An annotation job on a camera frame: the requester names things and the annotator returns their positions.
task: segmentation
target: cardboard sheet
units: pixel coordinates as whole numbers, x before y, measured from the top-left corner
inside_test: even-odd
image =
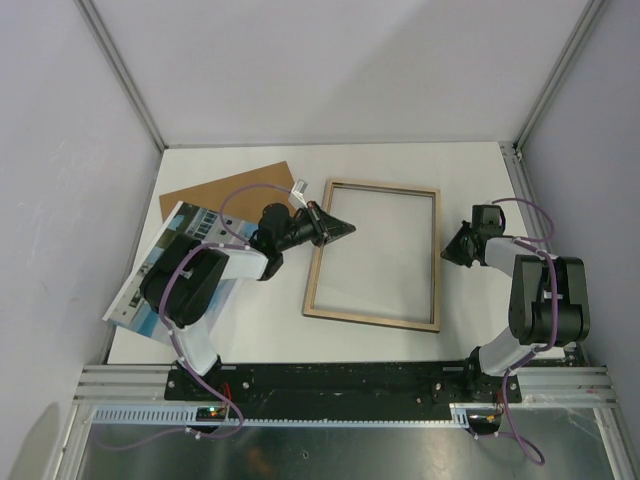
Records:
[[[293,187],[293,177],[287,162],[239,173],[213,182],[196,185],[160,196],[162,220],[166,220],[179,201],[219,211],[220,205],[229,194],[238,188],[254,183],[270,183],[281,187]],[[270,203],[282,203],[289,207],[291,214],[295,209],[289,205],[289,196],[271,188],[256,188],[240,193],[225,207],[225,215],[240,218],[247,222],[258,223],[262,210]]]

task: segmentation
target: white table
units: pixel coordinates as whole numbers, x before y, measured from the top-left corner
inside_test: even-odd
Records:
[[[318,202],[329,177],[440,188],[443,247],[461,220],[470,220],[472,205],[514,195],[497,143],[171,149],[162,159],[137,254],[162,224],[160,195],[283,160],[294,179],[309,182],[305,196]],[[503,208],[507,233],[524,235],[517,205],[503,204]],[[303,317],[312,248],[304,245],[287,251],[284,266],[268,282],[241,285],[212,332],[225,362],[462,359],[507,326],[511,280],[491,268],[467,269],[449,262],[442,264],[439,334]],[[554,349],[550,355],[561,356],[562,350]],[[170,347],[118,328],[109,363],[174,359]]]

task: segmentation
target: white wall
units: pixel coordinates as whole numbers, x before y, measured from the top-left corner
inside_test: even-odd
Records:
[[[513,140],[586,0],[96,0],[165,141]]]
[[[640,448],[640,3],[617,0],[526,145],[560,253],[587,267],[588,353],[607,364]]]
[[[34,480],[102,345],[159,154],[71,0],[0,11],[0,478]]]

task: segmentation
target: wooden frame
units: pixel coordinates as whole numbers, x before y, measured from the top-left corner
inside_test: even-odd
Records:
[[[395,183],[365,182],[333,178],[327,181],[323,198],[323,209],[329,213],[336,188],[351,190],[365,190],[381,193],[399,193],[403,195],[424,196],[432,198],[432,258],[431,258],[431,322],[401,320],[396,318],[378,317],[367,314],[348,313],[315,308],[315,298],[320,277],[323,248],[316,248],[311,261],[309,279],[305,292],[302,314],[307,317],[328,318],[347,322],[365,323],[386,327],[422,330],[428,332],[440,331],[440,190],[426,187],[415,187]]]

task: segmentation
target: reflective metal surface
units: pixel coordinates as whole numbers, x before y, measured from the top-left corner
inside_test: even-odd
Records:
[[[591,410],[514,412],[538,445],[536,467],[508,439],[475,441],[452,429],[247,427],[225,440],[182,433],[110,452],[90,440],[79,478],[101,479],[611,479]],[[95,425],[92,437],[124,445],[167,427]]]

